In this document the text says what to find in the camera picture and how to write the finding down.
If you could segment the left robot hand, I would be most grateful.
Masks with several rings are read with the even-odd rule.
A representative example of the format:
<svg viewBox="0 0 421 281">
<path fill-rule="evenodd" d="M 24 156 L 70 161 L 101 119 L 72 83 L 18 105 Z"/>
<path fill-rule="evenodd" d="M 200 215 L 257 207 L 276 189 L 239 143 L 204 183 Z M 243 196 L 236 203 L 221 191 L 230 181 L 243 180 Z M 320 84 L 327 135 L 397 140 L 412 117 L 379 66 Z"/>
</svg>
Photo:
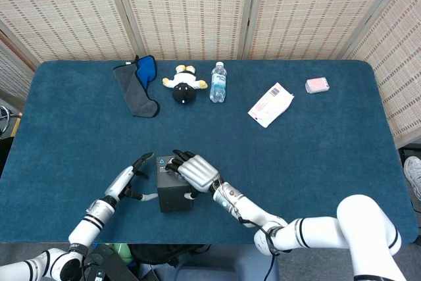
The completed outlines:
<svg viewBox="0 0 421 281">
<path fill-rule="evenodd" d="M 126 167 L 105 190 L 105 195 L 112 197 L 119 202 L 123 197 L 129 197 L 138 201 L 150 201 L 158 197 L 158 193 L 139 193 L 131 187 L 131 181 L 134 176 L 140 176 L 148 179 L 148 175 L 141 171 L 143 164 L 153 157 L 154 153 L 145 153 L 137 159 L 132 165 Z"/>
</svg>

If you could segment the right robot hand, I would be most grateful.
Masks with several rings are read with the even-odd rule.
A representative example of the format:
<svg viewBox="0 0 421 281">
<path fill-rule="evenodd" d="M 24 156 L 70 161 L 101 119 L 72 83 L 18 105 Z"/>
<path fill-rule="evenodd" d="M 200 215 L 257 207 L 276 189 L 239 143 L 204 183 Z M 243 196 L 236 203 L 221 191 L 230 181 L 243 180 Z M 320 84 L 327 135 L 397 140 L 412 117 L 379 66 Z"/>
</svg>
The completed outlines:
<svg viewBox="0 0 421 281">
<path fill-rule="evenodd" d="M 166 164 L 165 169 L 171 170 L 184 179 L 191 187 L 184 197 L 194 200 L 200 193 L 214 192 L 222 181 L 217 171 L 202 156 L 190 151 L 173 150 L 176 155 Z"/>
</svg>

